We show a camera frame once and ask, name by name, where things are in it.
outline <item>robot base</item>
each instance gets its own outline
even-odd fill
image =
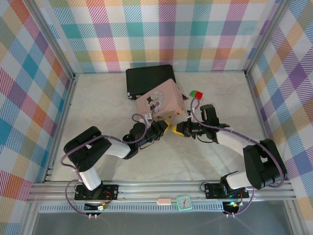
[[[245,188],[239,188],[232,193],[225,194],[220,184],[204,184],[204,191],[206,199],[249,198],[249,193],[248,191],[245,192]]]
[[[93,191],[89,191],[84,185],[77,185],[74,200],[117,200],[118,185],[100,185]]]

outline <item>teal alarm clock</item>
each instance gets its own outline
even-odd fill
[[[177,197],[176,202],[180,212],[192,209],[191,198],[188,195]]]

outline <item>black case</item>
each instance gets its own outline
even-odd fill
[[[137,99],[175,75],[173,66],[160,65],[126,70],[128,99]]]

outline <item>pink box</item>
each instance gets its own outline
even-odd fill
[[[170,120],[186,112],[182,94],[177,84],[168,79],[137,100],[137,112],[150,113],[153,120]]]

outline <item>cartoon sticker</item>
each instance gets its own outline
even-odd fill
[[[162,106],[163,102],[163,92],[162,91],[153,91],[150,96],[147,98],[146,106],[152,113],[156,114]]]

